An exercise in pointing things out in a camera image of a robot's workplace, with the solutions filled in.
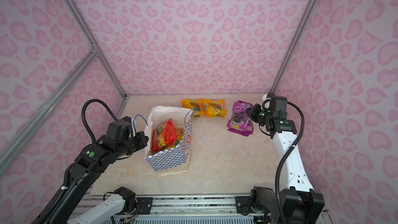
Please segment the yellow mango candy bag front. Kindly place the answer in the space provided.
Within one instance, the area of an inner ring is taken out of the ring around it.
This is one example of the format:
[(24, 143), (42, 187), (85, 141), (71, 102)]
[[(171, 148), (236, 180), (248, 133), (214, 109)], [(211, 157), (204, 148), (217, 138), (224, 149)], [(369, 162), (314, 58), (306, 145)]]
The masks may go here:
[(175, 146), (177, 146), (181, 142), (185, 130), (183, 128), (177, 128), (176, 131), (177, 131), (177, 140), (174, 143)]

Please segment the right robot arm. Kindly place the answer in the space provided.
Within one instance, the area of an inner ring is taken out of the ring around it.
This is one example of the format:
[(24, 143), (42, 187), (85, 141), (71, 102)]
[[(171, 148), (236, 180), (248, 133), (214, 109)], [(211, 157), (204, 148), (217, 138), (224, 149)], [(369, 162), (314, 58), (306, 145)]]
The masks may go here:
[(266, 224), (316, 223), (324, 208), (324, 198), (314, 191), (297, 147), (305, 129), (302, 110), (286, 97), (269, 93), (262, 104), (256, 104), (246, 113), (253, 122), (266, 128), (280, 159), (275, 188), (254, 187), (250, 208), (262, 213)]

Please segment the purple grape candy bag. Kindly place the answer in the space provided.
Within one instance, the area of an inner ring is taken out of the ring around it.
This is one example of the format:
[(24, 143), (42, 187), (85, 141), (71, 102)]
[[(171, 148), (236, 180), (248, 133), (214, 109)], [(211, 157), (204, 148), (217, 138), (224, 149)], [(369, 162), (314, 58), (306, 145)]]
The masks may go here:
[(232, 115), (227, 123), (227, 130), (242, 136), (250, 136), (254, 133), (254, 126), (246, 110), (253, 105), (244, 101), (236, 101), (233, 104)]

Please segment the red candy bag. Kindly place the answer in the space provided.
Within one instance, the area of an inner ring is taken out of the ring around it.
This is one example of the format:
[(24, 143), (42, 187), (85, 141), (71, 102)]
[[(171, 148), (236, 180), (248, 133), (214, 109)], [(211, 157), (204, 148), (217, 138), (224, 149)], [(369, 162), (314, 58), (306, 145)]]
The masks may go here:
[(174, 148), (176, 140), (177, 131), (172, 119), (169, 119), (153, 131), (151, 152), (158, 153), (166, 149)]

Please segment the aluminium frame strut diagonal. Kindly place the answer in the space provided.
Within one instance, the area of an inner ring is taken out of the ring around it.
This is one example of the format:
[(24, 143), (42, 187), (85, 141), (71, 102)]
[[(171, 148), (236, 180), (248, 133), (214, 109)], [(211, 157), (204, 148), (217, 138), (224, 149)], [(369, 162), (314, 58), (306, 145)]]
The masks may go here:
[(89, 68), (91, 63), (97, 57), (98, 50), (91, 50), (86, 57), (80, 62), (73, 72), (68, 75), (65, 81), (55, 90), (55, 92), (47, 99), (47, 101), (35, 112), (33, 117), (18, 132), (10, 144), (1, 153), (1, 175), (10, 167), (13, 161), (19, 156), (27, 143), (35, 135), (38, 129), (44, 124), (51, 113), (62, 102), (65, 96), (70, 92), (72, 87), (80, 79), (80, 77)]

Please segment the white paper bag blue handles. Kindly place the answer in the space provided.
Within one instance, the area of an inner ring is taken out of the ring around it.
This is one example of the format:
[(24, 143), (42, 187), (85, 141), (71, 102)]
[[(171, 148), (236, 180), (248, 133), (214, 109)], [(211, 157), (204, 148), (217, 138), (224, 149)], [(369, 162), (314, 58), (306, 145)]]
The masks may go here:
[(159, 177), (187, 172), (196, 109), (156, 106), (147, 119), (144, 158)]

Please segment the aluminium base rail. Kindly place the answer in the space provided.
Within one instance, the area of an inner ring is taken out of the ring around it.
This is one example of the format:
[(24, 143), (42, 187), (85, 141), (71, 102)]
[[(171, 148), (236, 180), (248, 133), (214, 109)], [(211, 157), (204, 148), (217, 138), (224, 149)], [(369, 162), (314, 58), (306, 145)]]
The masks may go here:
[[(216, 194), (216, 195), (152, 195), (135, 196), (125, 192), (106, 193), (102, 200), (89, 203), (92, 208), (85, 213), (77, 215), (73, 213), (68, 224), (101, 224), (105, 221), (114, 221), (116, 218), (124, 218), (124, 223), (134, 223), (139, 218), (149, 220), (151, 217), (171, 218), (179, 220), (186, 218), (210, 217), (222, 219), (225, 216), (241, 215), (237, 211), (238, 199), (249, 200), (248, 194)], [(278, 208), (266, 200), (267, 212), (255, 213), (254, 223), (271, 224), (278, 222)]]

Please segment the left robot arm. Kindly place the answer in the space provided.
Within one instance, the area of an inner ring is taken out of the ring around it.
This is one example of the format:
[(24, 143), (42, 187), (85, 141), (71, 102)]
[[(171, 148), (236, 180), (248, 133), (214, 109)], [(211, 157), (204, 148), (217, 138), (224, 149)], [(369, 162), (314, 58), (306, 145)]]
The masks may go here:
[(109, 165), (144, 149), (148, 141), (143, 131), (134, 132), (130, 117), (110, 123), (106, 134), (84, 147), (67, 167), (63, 184), (33, 223), (67, 223), (85, 193)]

